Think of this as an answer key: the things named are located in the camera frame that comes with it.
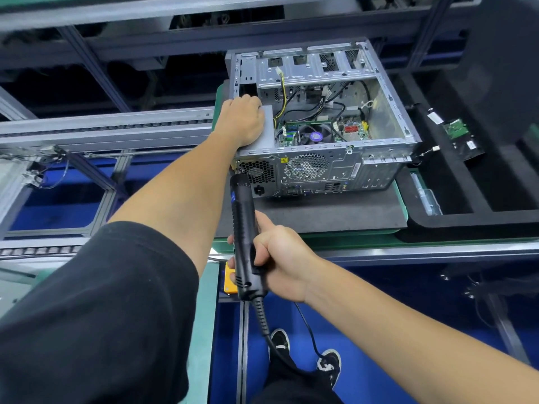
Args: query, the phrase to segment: hand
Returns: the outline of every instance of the hand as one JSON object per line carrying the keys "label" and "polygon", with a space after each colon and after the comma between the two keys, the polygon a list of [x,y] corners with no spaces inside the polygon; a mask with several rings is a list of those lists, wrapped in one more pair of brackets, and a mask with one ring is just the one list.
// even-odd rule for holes
{"label": "hand", "polygon": [[[304,243],[296,231],[275,225],[266,214],[256,211],[260,234],[254,239],[257,255],[256,266],[266,264],[269,288],[280,297],[294,302],[304,302],[319,257]],[[233,236],[228,238],[233,243]],[[229,267],[236,268],[234,258]]]}
{"label": "hand", "polygon": [[243,95],[223,102],[214,133],[225,135],[238,148],[254,142],[264,128],[264,111],[257,96]]}

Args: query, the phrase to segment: forearm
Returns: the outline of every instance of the forearm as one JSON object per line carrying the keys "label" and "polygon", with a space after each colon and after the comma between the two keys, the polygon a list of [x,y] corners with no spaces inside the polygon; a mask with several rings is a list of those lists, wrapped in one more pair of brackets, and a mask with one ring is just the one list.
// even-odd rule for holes
{"label": "forearm", "polygon": [[419,403],[539,402],[539,373],[318,260],[306,302]]}
{"label": "forearm", "polygon": [[111,221],[135,221],[161,232],[183,249],[201,275],[236,149],[226,136],[212,133],[136,192]]}

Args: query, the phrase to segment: cable strain relief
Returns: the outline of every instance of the cable strain relief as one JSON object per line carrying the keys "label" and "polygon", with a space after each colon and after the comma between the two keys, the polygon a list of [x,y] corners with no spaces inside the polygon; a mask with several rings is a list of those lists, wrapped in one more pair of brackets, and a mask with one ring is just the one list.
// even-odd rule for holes
{"label": "cable strain relief", "polygon": [[266,311],[264,309],[264,298],[261,296],[256,297],[251,301],[257,314],[258,323],[260,325],[260,331],[263,336],[269,336],[270,327],[266,319]]}

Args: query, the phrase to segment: purple fan hub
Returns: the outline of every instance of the purple fan hub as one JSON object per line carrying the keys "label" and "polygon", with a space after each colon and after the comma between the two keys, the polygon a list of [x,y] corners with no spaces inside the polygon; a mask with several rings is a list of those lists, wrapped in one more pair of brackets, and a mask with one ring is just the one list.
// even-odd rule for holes
{"label": "purple fan hub", "polygon": [[312,132],[309,139],[311,139],[313,142],[321,142],[322,139],[324,139],[324,136],[322,136],[320,132]]}

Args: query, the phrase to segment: black pants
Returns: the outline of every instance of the black pants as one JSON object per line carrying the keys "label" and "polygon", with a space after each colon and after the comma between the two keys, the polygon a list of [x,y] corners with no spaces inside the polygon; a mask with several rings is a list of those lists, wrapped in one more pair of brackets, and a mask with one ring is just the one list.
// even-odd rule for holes
{"label": "black pants", "polygon": [[[288,353],[283,352],[283,356],[292,366],[296,367]],[[317,371],[297,374],[278,357],[273,356],[273,353],[264,389],[252,401],[252,404],[272,403],[343,404],[339,396],[332,390],[327,375]]]}

